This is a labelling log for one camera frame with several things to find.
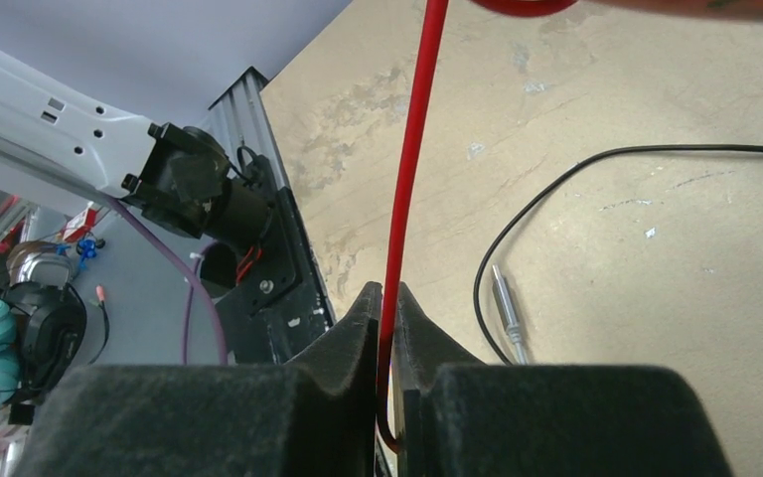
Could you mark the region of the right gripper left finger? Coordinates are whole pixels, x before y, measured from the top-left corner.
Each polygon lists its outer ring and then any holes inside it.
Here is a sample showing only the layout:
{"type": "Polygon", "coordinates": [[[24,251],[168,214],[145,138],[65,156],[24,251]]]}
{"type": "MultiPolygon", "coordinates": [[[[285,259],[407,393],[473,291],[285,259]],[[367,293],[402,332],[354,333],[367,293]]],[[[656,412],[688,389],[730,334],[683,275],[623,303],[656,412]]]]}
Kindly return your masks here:
{"type": "Polygon", "coordinates": [[[18,476],[370,476],[382,288],[283,365],[100,366],[37,412],[18,476]]]}

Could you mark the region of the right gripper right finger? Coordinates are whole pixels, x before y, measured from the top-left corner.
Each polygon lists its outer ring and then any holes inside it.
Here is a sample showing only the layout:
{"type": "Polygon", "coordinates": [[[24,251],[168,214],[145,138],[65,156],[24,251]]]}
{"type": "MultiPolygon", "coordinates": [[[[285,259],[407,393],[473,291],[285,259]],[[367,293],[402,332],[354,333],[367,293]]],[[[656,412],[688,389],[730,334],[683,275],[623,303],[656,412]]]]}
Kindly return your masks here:
{"type": "Polygon", "coordinates": [[[399,289],[402,476],[728,476],[692,387],[657,366],[488,365],[399,289]]]}

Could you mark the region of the red headphones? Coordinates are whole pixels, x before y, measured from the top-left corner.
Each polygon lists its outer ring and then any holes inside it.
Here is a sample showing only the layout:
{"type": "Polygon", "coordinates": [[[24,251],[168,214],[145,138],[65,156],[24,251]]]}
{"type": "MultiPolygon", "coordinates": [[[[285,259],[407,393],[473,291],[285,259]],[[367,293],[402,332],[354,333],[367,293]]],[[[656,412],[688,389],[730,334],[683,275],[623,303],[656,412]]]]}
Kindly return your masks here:
{"type": "Polygon", "coordinates": [[[537,18],[553,15],[570,8],[575,0],[473,0],[473,3],[494,13],[537,18]]]}

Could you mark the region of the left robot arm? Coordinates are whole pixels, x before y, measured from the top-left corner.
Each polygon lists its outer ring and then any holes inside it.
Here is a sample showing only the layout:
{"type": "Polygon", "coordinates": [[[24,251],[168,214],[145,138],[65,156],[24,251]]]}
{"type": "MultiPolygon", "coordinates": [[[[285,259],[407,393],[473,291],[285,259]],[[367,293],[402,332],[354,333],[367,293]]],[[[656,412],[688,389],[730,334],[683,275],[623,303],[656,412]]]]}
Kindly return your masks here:
{"type": "Polygon", "coordinates": [[[207,131],[106,104],[2,51],[0,162],[238,251],[261,243],[274,219],[258,178],[242,175],[207,131]]]}

